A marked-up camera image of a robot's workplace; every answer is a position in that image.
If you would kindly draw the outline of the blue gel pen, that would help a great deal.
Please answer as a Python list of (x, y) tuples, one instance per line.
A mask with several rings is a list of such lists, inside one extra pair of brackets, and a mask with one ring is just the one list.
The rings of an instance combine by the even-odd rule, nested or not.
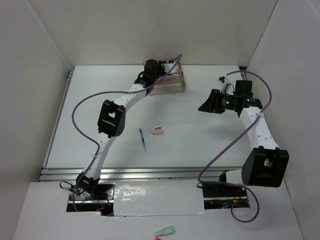
[(140, 138), (141, 138), (141, 141), (142, 141), (143, 150), (144, 150), (145, 153), (147, 153), (147, 146), (146, 146), (145, 138), (144, 138), (144, 135), (143, 135), (143, 132), (142, 132), (141, 128), (139, 128), (139, 134), (140, 134)]

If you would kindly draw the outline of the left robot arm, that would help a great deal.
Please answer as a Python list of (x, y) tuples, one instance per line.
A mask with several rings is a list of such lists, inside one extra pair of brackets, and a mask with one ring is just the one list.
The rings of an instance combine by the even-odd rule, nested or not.
[(104, 161), (111, 145), (124, 131), (126, 112), (138, 101), (145, 98), (153, 89), (157, 80), (165, 75), (165, 67), (161, 61), (154, 59), (147, 60), (144, 65), (144, 71), (139, 73), (132, 87), (127, 92), (123, 92), (122, 95), (115, 100), (105, 100), (102, 103), (97, 121), (98, 135), (100, 136), (99, 141), (85, 135), (78, 128), (75, 121), (75, 113), (80, 104), (90, 98), (98, 96), (99, 93), (88, 96), (77, 103), (71, 113), (72, 124), (82, 136), (97, 145), (97, 150), (94, 153), (91, 162), (83, 168), (76, 178), (72, 190), (73, 197), (75, 196), (76, 191), (79, 191), (88, 200), (97, 197), (99, 193), (99, 187), (97, 185), (100, 180)]

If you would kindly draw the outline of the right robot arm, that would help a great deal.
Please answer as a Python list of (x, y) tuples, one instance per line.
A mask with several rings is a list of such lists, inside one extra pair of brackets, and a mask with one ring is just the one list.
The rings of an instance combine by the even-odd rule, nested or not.
[(234, 111), (243, 122), (251, 152), (241, 169), (223, 173), (218, 190), (223, 196), (230, 196), (236, 185), (278, 188), (289, 161), (287, 150), (281, 149), (273, 139), (264, 118), (261, 101), (253, 97), (252, 82), (238, 80), (233, 94), (226, 92), (229, 82), (221, 90), (212, 89), (208, 99), (199, 107), (200, 112), (222, 114)]

